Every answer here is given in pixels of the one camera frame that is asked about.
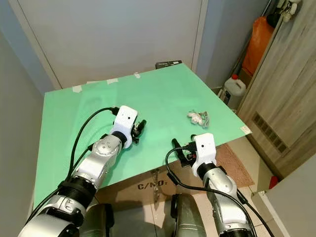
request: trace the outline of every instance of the white plastic jug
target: white plastic jug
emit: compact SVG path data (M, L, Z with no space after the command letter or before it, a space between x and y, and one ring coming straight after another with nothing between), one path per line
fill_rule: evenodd
M245 91L246 85L238 79L238 75L233 74L232 77L225 82L220 98L229 108L236 110Z

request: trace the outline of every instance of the green tabletop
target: green tabletop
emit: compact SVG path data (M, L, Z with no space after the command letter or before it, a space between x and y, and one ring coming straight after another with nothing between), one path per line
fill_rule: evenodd
M127 105L138 111L138 120L147 120L139 144L123 150L103 187L164 164L172 148L191 134L210 132L216 145L245 135L245 124L184 64L150 72L85 84L45 94L39 157L35 185L35 205L66 177L71 149L84 121L103 107ZM210 126L203 129L190 123L190 110L207 111ZM85 128L77 146L76 159L101 135L110 131L115 116L97 115Z

